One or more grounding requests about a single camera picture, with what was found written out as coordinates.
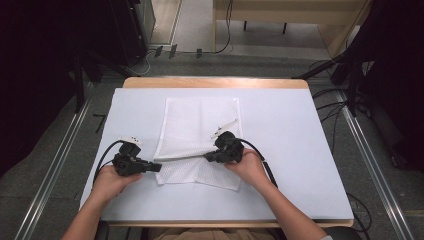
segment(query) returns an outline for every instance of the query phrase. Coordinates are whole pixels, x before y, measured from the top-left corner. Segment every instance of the gray floor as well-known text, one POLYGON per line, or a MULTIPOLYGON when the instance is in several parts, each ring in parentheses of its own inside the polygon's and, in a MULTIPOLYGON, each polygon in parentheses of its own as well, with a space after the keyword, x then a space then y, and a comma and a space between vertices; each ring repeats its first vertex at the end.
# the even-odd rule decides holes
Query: gray floor
MULTIPOLYGON (((184 6, 195 8, 195 5, 183 4, 182 11, 187 10, 184 10, 184 6)), ((256 26, 258 29, 263 27, 257 23, 252 23, 251 26, 252 28, 256 26)), ((294 31, 294 29, 290 29, 295 26, 289 24, 288 32, 294 31)), ((178 44, 181 47, 186 44, 186 46, 205 46, 204 49, 206 49, 208 45, 207 40, 202 41, 202 34, 193 34, 191 35, 192 37, 189 37, 189 39, 198 40, 196 41, 196 45, 193 45, 193 43, 184 43, 181 38, 182 36, 186 38, 190 36, 189 31, 184 29, 176 31, 174 43, 180 41, 178 44)), ((220 38, 219 43, 225 42, 225 35, 223 36, 223 38, 220 38)), ((234 37, 234 40, 238 38, 240 38, 240 41, 247 41, 241 39, 241 36, 234 37)), ((312 39, 315 40, 310 40, 309 46, 319 46, 321 44, 316 41, 316 37, 312 39)), ((328 59, 325 52, 319 53, 320 51, 316 51, 316 49, 321 49, 320 47, 312 47, 311 50, 306 46, 301 46, 299 48, 305 49, 299 51, 299 54, 295 54, 294 56, 290 55, 289 51, 286 51, 287 49, 283 50, 285 54, 268 55, 268 50, 272 52, 271 49, 277 48, 268 48, 268 46, 262 46, 260 48, 246 47, 254 46, 254 44, 255 42, 253 40, 249 40, 249 44, 246 45, 236 42, 233 45, 233 51, 229 54, 205 54, 199 59, 193 54, 176 54, 174 58, 170 59, 168 53, 164 52, 158 58, 150 55, 148 62, 143 61, 131 69, 139 73, 145 73, 143 76, 248 76, 287 78, 307 72, 316 60, 328 59)), ((66 157, 64 166, 52 189, 44 211, 42 211, 35 225, 31 239, 60 238, 78 211, 81 193, 101 139, 101 131, 96 133, 100 119, 94 117, 93 114, 108 113, 113 91, 115 88, 121 87, 124 81, 122 77, 107 69, 105 69, 104 74, 105 77, 102 83, 95 84, 95 91, 86 117, 66 157)), ((329 83, 327 72, 320 73, 319 78, 314 78, 309 82, 311 93, 332 87, 329 83)), ((329 93, 317 98, 315 103, 318 107, 335 101, 337 101, 335 94, 329 93)), ((74 117, 74 107, 75 100, 73 99, 62 109, 57 119, 40 139, 34 151, 1 177, 0 239, 14 239, 16 236, 30 203, 37 193, 49 169, 50 163, 59 148, 60 142, 74 117)), ((330 109, 320 110, 319 115, 324 117, 330 109)), ((424 211, 424 196, 422 194, 424 174, 417 171, 403 171, 394 168, 390 161, 391 156, 373 122, 363 114, 359 114, 357 119, 361 124, 361 128, 367 137, 388 184, 394 192, 394 197, 405 212, 406 221, 415 239, 424 239, 424 224, 422 223, 424 211)), ((329 146, 331 146, 333 143, 334 118, 325 121, 323 123, 323 129, 326 133, 329 146)), ((334 159, 346 191, 357 197, 370 210, 372 226, 369 234, 371 239, 400 239, 397 237, 388 217, 387 209, 380 199, 380 195, 371 179, 352 132, 343 116, 339 117, 336 125, 334 159)), ((353 211, 358 214, 365 225, 368 225, 369 216, 364 207, 356 200, 352 198, 350 200, 353 211)), ((356 229, 360 228, 357 223, 354 224, 354 227, 356 229)), ((140 229, 133 229, 130 239, 136 239, 136 235, 139 232, 140 229)), ((110 239, 124 239, 125 233, 126 229, 114 228, 111 232, 110 239)))

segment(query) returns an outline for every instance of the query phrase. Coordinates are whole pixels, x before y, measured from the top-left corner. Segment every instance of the folded cloth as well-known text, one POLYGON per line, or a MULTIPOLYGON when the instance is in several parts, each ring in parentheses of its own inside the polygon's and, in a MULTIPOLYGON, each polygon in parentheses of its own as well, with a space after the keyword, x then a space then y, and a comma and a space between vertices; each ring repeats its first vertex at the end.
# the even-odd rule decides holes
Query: folded cloth
POLYGON ((159 184, 203 183, 237 190, 240 178, 222 164, 209 163, 203 154, 214 151, 218 127, 230 122, 228 131, 242 137, 237 98, 168 98, 155 161, 162 163, 156 173, 159 184))

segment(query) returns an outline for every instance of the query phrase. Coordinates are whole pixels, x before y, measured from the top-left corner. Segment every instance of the wooden table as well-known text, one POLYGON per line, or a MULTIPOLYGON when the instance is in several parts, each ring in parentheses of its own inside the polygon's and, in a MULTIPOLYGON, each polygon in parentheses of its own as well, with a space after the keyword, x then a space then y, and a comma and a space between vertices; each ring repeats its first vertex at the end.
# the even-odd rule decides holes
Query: wooden table
MULTIPOLYGON (((113 139, 116 139, 116 137, 118 136, 118 132, 120 134, 122 131, 126 132, 128 130, 131 130, 130 132, 134 132, 134 134, 136 134, 135 136, 144 134, 143 136, 141 136, 141 140, 145 141, 145 144, 142 147, 141 157, 143 159, 152 158, 154 151, 154 149, 152 148, 155 148, 154 146, 157 146, 157 138, 160 134, 160 128, 162 124, 161 121, 163 118, 163 110, 161 109, 164 107, 162 100, 166 100, 166 97, 186 97, 192 95, 197 96, 198 94, 205 94, 208 96, 237 95, 240 96, 241 104, 247 104, 247 100, 242 100, 250 98, 248 108, 246 108, 246 106, 241 106, 242 123, 244 124, 244 136, 250 137, 249 140, 251 140, 252 136, 250 135, 257 135, 255 131, 257 131, 258 128, 261 128, 261 132, 267 135, 267 137, 265 138, 267 140, 264 140, 263 137, 258 136, 253 142, 255 145, 257 144, 256 147, 259 147, 261 149, 262 154, 265 154, 269 157, 267 158, 268 163, 270 164, 271 168, 273 168, 275 179, 278 185, 280 186, 280 189, 282 189, 286 196, 290 200, 294 200, 295 204, 299 204, 299 208, 304 208, 303 210, 305 210, 306 213, 311 212, 311 209, 312 212, 315 212, 316 210, 318 213, 313 214, 317 214, 317 216, 322 216, 322 218, 315 217, 313 219, 321 227, 352 226, 353 216, 351 215, 350 205, 347 200, 347 197, 345 196, 340 176, 338 175, 334 161, 331 157, 328 144, 326 143, 325 136, 322 132, 322 128, 319 123, 319 119, 316 115, 315 107, 313 106, 308 85, 305 81, 286 79, 197 77, 129 78, 125 81, 123 88, 124 89, 122 90, 117 89, 117 92, 115 92, 108 120, 105 124, 102 142, 99 146, 99 152, 97 154, 96 161, 94 162, 92 172, 89 176, 89 179, 87 180, 86 188, 81 199, 81 205, 84 203, 85 199, 87 198, 90 192, 93 172, 100 156, 103 154, 104 149, 106 149, 108 145, 110 145, 110 143, 114 141, 113 139), (134 89, 137 92, 134 92, 132 90, 130 92, 125 92, 125 89, 134 89), (305 96, 305 104, 309 105, 309 107, 301 103, 302 100, 299 101, 299 99, 297 99, 293 103, 287 103, 286 107, 282 107, 282 109, 293 109, 292 107, 290 107, 290 104, 294 105, 293 107, 302 107, 302 109, 300 109, 299 111, 299 116, 293 116, 294 122, 292 124, 293 127, 296 127, 296 124, 297 126, 301 126, 302 124, 299 125, 299 119, 303 119, 304 124, 308 125, 307 133, 302 133, 303 130, 299 129, 299 131, 296 132, 286 132, 285 136, 272 136, 272 134, 279 134, 279 131, 277 129, 268 129, 268 126, 272 125, 269 127, 274 128, 275 126, 279 126, 280 123, 284 124, 285 122, 284 120, 279 122, 280 120, 278 119, 281 119, 281 115, 279 115, 278 113, 273 116, 275 119, 270 119, 271 116, 264 116, 264 126, 252 128, 252 123, 253 125, 257 124, 256 119, 253 119, 252 122, 252 116, 250 116, 251 114, 249 114, 249 111, 257 111, 255 110, 255 106, 253 106, 256 102, 255 96, 258 97, 257 102, 260 103, 261 101, 265 101, 265 98, 269 97, 270 99, 272 99, 273 96, 276 98, 282 97, 283 99, 285 97, 290 98, 290 94, 300 94, 302 96, 305 96), (134 102, 123 102, 123 100, 116 99, 122 96, 127 97, 128 99, 131 99, 131 101, 134 102), (310 118, 304 115, 304 113, 307 113, 307 115, 310 114, 310 116, 312 117, 310 118), (304 137, 302 137, 304 135, 314 135, 316 137, 305 139, 304 137), (294 138, 298 138, 297 140, 291 139, 291 141, 293 142, 299 140, 308 141, 309 144, 312 145, 299 146, 294 151, 289 150, 290 147, 287 147, 288 149, 281 154, 276 154, 275 151, 273 153, 273 150, 271 149, 275 150, 278 149, 278 146, 280 144, 284 145, 281 140, 288 136, 294 136, 294 138), (277 146, 271 146, 270 149, 268 149, 267 147, 264 147, 263 144, 261 144, 263 143, 263 141, 268 140, 272 141, 273 144, 277 144, 277 146), (310 163, 311 165, 314 165, 320 162, 319 167, 321 167, 322 169, 320 169, 319 167, 315 167, 313 169, 308 170, 310 168, 308 166, 308 169, 301 171, 299 174, 293 175, 292 177, 289 176, 291 174, 290 172, 293 172, 290 170, 290 168, 296 168, 296 166, 290 165, 305 164, 306 162, 302 163, 302 161, 305 161, 305 159, 315 158, 317 157, 317 155, 322 155, 322 157, 319 157, 319 159, 314 159, 314 161, 310 163), (300 184, 299 186, 291 186, 291 184, 288 184, 288 182, 290 181, 286 180, 286 178, 298 177, 303 178, 303 180, 292 179, 291 182, 293 182, 294 185, 300 184), (302 184, 307 186, 310 184, 313 185, 320 181, 324 181, 325 183, 323 188, 319 190, 319 193, 315 192, 317 186, 311 186, 310 190, 307 190, 307 187, 302 187, 302 184), (301 194, 295 193, 296 191, 298 191, 299 187, 304 188, 304 191, 302 191, 301 194), (331 203, 331 206, 328 205, 327 207, 318 207, 315 206, 312 202, 310 202, 310 199, 317 198, 317 195, 315 194, 319 195, 321 194, 321 191, 323 191, 325 194, 330 195, 335 194, 335 192, 337 192, 337 196, 333 196, 334 199, 332 200, 334 202, 331 203), (322 208, 327 208, 330 212, 334 211, 333 208, 335 207, 335 205, 338 205, 338 203, 341 203, 341 209, 344 209, 341 212, 347 212, 343 215, 343 219, 328 219, 325 218, 325 214, 320 213, 322 208)), ((268 107, 261 107, 261 110, 258 110, 257 112, 258 114, 260 114, 261 111, 269 111, 266 109, 274 109, 276 107, 277 106, 271 104, 268 107)), ((250 185, 247 185, 244 182, 242 182, 242 186, 237 192, 195 183, 177 185, 165 184, 162 186, 158 186, 154 178, 154 174, 146 173, 142 181, 128 186, 123 193, 118 195, 118 197, 110 203, 109 207, 105 210, 102 219, 107 221, 111 226, 208 228, 279 227, 277 221, 275 220, 275 217, 273 216, 272 212, 270 211, 268 205, 265 203, 263 198, 260 196, 259 193, 257 193, 256 191, 254 191, 254 189, 251 188, 252 187, 250 185), (177 205, 171 204, 172 206, 168 206, 168 204, 170 204, 169 201, 172 203, 174 203, 174 201, 177 201, 177 203, 175 203, 177 205), (250 211, 250 209, 255 209, 252 210, 256 211, 255 214, 246 213, 246 211, 248 212, 250 211), (242 219, 233 219, 231 217, 236 216, 235 218, 238 218, 240 215, 243 214, 245 214, 247 217, 240 217, 242 219)), ((331 198, 331 196, 324 196, 323 199, 326 199, 325 201, 322 201, 324 205, 326 204, 326 202, 328 202, 328 197, 331 198)))
MULTIPOLYGON (((213 3, 213 49, 216 21, 226 20, 229 0, 213 3)), ((233 0, 231 20, 318 24, 331 58, 343 49, 352 30, 368 14, 371 0, 233 0)))

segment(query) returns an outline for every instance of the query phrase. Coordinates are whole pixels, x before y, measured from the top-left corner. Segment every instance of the floor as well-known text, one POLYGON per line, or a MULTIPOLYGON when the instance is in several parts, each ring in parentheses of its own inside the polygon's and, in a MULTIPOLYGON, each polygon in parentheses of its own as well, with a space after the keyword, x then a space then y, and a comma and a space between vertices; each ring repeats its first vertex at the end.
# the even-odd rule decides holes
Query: floor
MULTIPOLYGON (((163 45, 164 49, 170 49, 171 45, 177 44, 177 51, 180 52, 195 52, 199 48, 203 52, 211 51, 211 11, 208 10, 211 9, 211 1, 182 0, 179 11, 174 11, 177 6, 175 3, 173 6, 168 9, 171 9, 177 18, 170 23, 175 28, 169 28, 172 34, 165 37, 168 42, 158 38, 159 40, 155 40, 156 44, 152 44, 151 47, 163 45)), ((163 15, 169 16, 157 14, 156 17, 160 18, 163 15)), ((288 24, 284 35, 281 34, 281 30, 282 24, 264 25, 249 22, 245 32, 242 22, 233 21, 230 27, 231 42, 222 54, 203 56, 200 59, 190 54, 177 54, 172 59, 168 57, 168 53, 163 53, 159 57, 149 55, 147 60, 131 67, 131 70, 146 76, 207 75, 282 78, 304 73, 316 66, 319 63, 317 61, 329 59, 316 26, 288 24)), ((217 36, 217 49, 224 48, 228 39, 225 22, 218 23, 217 36)), ((334 87, 329 81, 331 72, 332 69, 329 69, 328 72, 322 72, 308 81, 312 94, 334 87)), ((84 186, 91 168, 90 161, 82 161, 82 159, 94 159, 101 140, 101 132, 96 133, 101 119, 94 115, 107 114, 113 89, 122 86, 122 82, 122 77, 105 69, 102 83, 94 86, 92 98, 89 99, 91 104, 85 112, 78 132, 73 136, 74 143, 70 146, 69 152, 64 155, 66 161, 63 166, 59 165, 62 171, 59 171, 56 183, 48 192, 49 200, 40 203, 41 212, 38 212, 40 215, 35 219, 35 225, 28 224, 30 229, 28 238, 17 233, 22 222, 25 221, 25 215, 31 210, 29 206, 34 203, 34 196, 37 196, 40 186, 43 185, 45 174, 49 172, 51 159, 55 159, 57 149, 61 148, 63 136, 68 134, 67 127, 73 124, 72 119, 75 115, 72 101, 64 107, 58 119, 46 131, 28 159, 1 178, 0 239, 14 239, 15 236, 17 236, 16 239, 57 239, 66 230, 78 209, 81 186, 84 186), (21 172, 26 173, 24 177, 20 174, 21 172)), ((340 95, 330 92, 316 98, 315 104, 319 107, 335 101, 340 101, 340 95)), ((328 108, 320 110, 319 116, 325 117, 330 110, 328 108)), ((366 145, 371 149, 377 169, 373 169, 369 160, 365 159, 366 150, 358 146, 360 137, 353 134, 351 118, 346 111, 338 122, 334 122, 333 119, 323 123, 329 146, 335 144, 334 159, 343 184, 346 191, 354 196, 349 197, 353 211, 358 214, 365 226, 372 226, 368 231, 371 239, 424 239, 424 221, 422 221, 424 174, 394 168, 390 161, 391 156, 372 121, 366 115, 359 114, 356 122, 360 126, 359 132, 365 135, 366 145), (383 184, 387 184, 389 193, 392 194, 389 197, 395 199, 395 203, 403 213, 407 229, 402 229, 403 225, 396 226, 396 221, 402 219, 392 219, 393 215, 389 214, 390 209, 387 208, 387 199, 385 199, 387 195, 380 192, 381 186, 378 185, 381 181, 373 177, 372 172, 375 171, 381 171, 385 177, 383 184)), ((360 229, 357 222, 354 228, 360 229)), ((135 237, 139 233, 137 231, 139 229, 134 229, 129 239, 138 239, 135 237)), ((363 239, 366 239, 363 233, 360 234, 363 239)), ((126 229, 114 229, 110 239, 124 239, 125 235, 126 229)))

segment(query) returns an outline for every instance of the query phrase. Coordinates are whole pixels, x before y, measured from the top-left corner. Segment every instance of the tripod leg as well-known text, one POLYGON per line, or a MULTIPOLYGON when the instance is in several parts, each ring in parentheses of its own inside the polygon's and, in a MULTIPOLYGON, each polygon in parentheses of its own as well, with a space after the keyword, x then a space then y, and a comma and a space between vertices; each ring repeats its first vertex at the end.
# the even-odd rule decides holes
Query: tripod leg
POLYGON ((334 64, 336 63, 341 63, 344 61, 345 55, 344 54, 340 54, 337 57, 335 57, 333 60, 328 60, 325 63, 319 65, 318 67, 310 70, 307 73, 304 73, 302 75, 296 76, 296 77, 292 77, 292 79, 303 79, 303 80, 307 80, 315 75, 317 75, 318 73, 325 71, 326 69, 334 66, 334 64))
POLYGON ((349 87, 347 89, 347 107, 349 111, 352 113, 353 117, 356 117, 355 112, 355 101, 356 101, 356 93, 358 91, 358 84, 364 78, 364 74, 362 72, 362 63, 354 61, 351 65, 350 75, 351 78, 349 80, 349 87))
POLYGON ((82 68, 84 69, 84 72, 87 74, 87 77, 90 79, 90 81, 100 82, 103 74, 100 71, 99 66, 97 66, 97 62, 87 55, 81 56, 80 61, 82 68))
POLYGON ((339 64, 336 70, 334 70, 334 73, 331 75, 330 80, 334 85, 340 85, 346 79, 348 74, 349 74, 348 64, 339 64))

